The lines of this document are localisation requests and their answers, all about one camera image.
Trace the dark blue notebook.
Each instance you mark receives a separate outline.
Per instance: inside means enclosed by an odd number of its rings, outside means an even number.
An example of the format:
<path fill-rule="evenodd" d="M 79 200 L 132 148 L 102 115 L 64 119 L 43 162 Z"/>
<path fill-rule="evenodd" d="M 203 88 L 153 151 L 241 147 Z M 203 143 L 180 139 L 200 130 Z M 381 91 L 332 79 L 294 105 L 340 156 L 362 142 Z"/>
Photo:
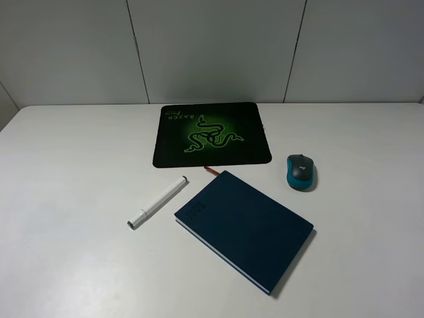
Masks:
<path fill-rule="evenodd" d="M 270 295 L 313 224 L 228 171 L 175 214 L 206 247 Z"/>

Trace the black green Razer mouse pad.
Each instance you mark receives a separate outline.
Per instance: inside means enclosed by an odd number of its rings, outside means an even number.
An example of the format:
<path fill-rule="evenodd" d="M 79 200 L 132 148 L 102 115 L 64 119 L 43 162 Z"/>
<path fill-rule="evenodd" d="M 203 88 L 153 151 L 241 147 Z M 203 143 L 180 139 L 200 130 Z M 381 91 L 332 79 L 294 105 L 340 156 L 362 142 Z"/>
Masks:
<path fill-rule="evenodd" d="M 271 160 L 253 102 L 161 108 L 152 159 L 155 168 L 267 164 Z"/>

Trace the red bookmark ribbon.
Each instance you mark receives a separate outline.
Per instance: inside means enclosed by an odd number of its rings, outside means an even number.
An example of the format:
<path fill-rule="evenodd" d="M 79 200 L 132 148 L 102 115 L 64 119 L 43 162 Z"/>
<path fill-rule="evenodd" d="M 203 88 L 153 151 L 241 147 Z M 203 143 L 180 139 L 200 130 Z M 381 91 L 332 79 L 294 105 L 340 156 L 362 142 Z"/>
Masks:
<path fill-rule="evenodd" d="M 204 169 L 207 172 L 209 172 L 210 174 L 213 174 L 214 176 L 219 176 L 220 175 L 220 173 L 218 171 L 216 171 L 216 170 L 214 170 L 214 169 L 212 169 L 212 168 L 210 168 L 208 166 L 204 166 Z"/>

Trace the teal and grey computer mouse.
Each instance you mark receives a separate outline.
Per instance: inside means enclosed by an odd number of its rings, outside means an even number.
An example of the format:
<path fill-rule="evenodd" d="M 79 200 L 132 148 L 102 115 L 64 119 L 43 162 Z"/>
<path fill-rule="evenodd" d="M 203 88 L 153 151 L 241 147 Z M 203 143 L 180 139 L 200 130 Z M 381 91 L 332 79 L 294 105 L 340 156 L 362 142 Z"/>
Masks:
<path fill-rule="evenodd" d="M 315 163 L 303 154 L 291 154 L 287 157 L 288 185 L 296 190 L 304 191 L 313 187 L 315 182 Z"/>

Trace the white marker pen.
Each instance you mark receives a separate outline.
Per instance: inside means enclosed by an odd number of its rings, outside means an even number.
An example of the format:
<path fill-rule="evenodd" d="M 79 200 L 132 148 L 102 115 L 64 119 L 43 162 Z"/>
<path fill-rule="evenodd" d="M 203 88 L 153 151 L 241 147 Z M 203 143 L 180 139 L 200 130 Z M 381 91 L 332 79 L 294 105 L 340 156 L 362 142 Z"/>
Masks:
<path fill-rule="evenodd" d="M 186 176 L 181 176 L 173 184 L 169 185 L 165 190 L 158 194 L 150 203 L 145 205 L 140 213 L 127 221 L 130 229 L 135 230 L 140 227 L 153 213 L 158 211 L 167 201 L 169 201 L 177 192 L 179 192 L 188 183 Z"/>

